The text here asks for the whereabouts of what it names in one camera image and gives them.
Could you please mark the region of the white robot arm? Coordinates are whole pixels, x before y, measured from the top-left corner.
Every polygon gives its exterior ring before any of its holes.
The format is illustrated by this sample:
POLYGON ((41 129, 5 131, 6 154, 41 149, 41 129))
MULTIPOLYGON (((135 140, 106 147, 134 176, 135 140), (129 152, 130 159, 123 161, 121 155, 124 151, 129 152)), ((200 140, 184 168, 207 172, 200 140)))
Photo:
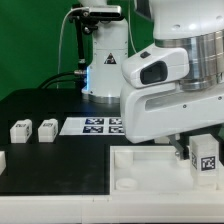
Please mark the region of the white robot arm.
POLYGON ((124 133, 133 143, 224 122, 224 0, 149 0, 154 43, 126 59, 124 133))

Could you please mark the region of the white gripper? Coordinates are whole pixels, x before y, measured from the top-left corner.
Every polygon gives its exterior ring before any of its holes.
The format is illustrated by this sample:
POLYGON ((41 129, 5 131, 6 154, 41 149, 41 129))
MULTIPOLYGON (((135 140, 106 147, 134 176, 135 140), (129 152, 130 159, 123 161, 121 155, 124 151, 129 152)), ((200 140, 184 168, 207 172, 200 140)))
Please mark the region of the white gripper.
POLYGON ((160 86, 135 89, 125 84, 120 98, 124 133, 132 143, 168 136, 184 159, 174 134, 224 123, 224 83, 198 92, 160 92, 160 86))

